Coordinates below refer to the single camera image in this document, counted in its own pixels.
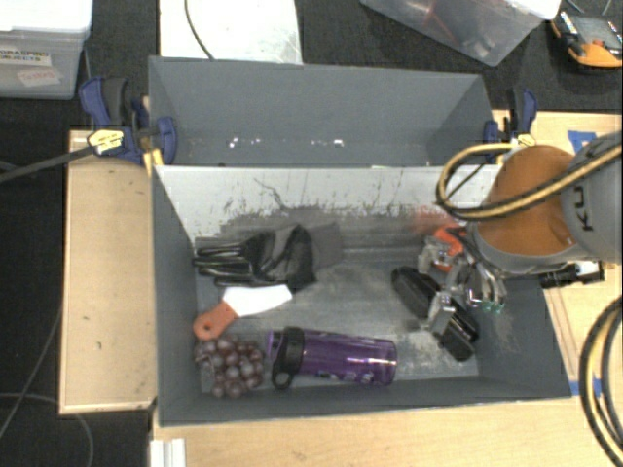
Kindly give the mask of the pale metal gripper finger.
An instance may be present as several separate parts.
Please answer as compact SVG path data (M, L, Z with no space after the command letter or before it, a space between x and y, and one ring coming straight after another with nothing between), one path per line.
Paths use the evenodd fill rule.
M418 256L420 273L430 273L432 269L448 271L448 243L440 239L426 239Z
M433 335L443 335L457 312L454 301L447 291L437 292L428 311L428 331Z

